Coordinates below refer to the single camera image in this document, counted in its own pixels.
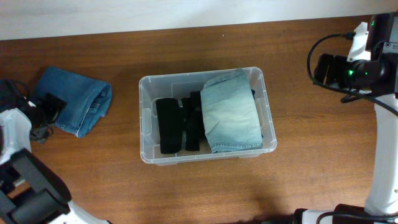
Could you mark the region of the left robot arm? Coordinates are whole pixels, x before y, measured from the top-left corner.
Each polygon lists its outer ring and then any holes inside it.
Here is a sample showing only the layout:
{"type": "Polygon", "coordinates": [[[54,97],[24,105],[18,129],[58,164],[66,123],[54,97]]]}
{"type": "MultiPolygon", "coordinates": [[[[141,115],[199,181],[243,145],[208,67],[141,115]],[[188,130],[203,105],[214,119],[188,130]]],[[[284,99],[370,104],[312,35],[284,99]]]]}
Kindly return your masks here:
{"type": "Polygon", "coordinates": [[[4,223],[102,223],[76,205],[62,179],[36,158],[66,103],[49,93],[35,105],[22,82],[1,80],[1,220],[4,223]]]}

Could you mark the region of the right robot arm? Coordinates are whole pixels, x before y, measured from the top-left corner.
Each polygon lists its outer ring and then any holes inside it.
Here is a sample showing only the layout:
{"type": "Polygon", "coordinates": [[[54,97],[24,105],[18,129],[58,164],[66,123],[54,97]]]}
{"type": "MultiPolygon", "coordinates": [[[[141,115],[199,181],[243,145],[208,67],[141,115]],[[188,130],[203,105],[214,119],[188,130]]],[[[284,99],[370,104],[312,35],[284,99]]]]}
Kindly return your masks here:
{"type": "Polygon", "coordinates": [[[373,181],[363,207],[339,204],[333,210],[297,209],[292,223],[397,223],[397,13],[373,15],[353,32],[347,56],[322,54],[313,84],[344,94],[342,103],[374,103],[377,124],[373,181]]]}

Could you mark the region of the navy blue garment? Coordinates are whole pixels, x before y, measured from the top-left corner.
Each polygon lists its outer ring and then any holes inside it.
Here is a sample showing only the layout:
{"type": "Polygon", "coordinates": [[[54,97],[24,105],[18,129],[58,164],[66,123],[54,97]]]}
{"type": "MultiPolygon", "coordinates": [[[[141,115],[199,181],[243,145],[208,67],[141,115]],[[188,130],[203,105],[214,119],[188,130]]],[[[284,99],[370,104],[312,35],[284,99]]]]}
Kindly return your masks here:
{"type": "Polygon", "coordinates": [[[255,90],[251,89],[251,93],[252,93],[253,99],[255,100],[256,99],[255,98],[255,94],[256,94],[255,90]]]}

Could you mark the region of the light blue jeans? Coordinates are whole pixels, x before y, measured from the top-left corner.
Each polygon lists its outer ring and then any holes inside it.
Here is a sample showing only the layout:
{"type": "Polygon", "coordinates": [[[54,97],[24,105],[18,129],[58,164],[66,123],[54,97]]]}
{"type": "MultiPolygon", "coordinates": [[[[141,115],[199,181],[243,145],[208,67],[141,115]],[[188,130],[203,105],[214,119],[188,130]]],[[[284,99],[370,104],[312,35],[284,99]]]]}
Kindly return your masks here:
{"type": "Polygon", "coordinates": [[[257,108],[243,69],[208,80],[200,96],[205,136],[212,153],[262,147],[257,108]]]}

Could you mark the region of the dark blue jeans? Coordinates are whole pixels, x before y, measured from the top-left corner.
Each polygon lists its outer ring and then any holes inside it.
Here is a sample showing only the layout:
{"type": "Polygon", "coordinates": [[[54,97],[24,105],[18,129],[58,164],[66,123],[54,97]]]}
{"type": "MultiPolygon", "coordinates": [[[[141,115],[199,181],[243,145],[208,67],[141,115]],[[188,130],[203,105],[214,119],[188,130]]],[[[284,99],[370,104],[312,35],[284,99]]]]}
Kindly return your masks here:
{"type": "Polygon", "coordinates": [[[108,82],[56,67],[45,69],[31,100],[39,104],[47,93],[66,103],[55,126],[78,138],[88,134],[106,115],[112,99],[112,88],[108,82]]]}

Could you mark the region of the black garment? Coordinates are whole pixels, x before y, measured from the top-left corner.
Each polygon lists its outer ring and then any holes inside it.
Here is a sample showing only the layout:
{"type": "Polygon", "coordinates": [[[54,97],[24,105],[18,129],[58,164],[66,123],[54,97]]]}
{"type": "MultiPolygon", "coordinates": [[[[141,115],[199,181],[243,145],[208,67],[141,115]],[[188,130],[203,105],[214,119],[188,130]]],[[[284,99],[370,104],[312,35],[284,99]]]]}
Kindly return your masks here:
{"type": "Polygon", "coordinates": [[[190,96],[182,98],[180,102],[185,126],[183,128],[185,150],[199,151],[200,143],[206,139],[200,91],[190,92],[190,96]]]}
{"type": "Polygon", "coordinates": [[[178,100],[161,98],[155,102],[160,135],[160,152],[175,154],[182,149],[184,120],[178,100]]]}

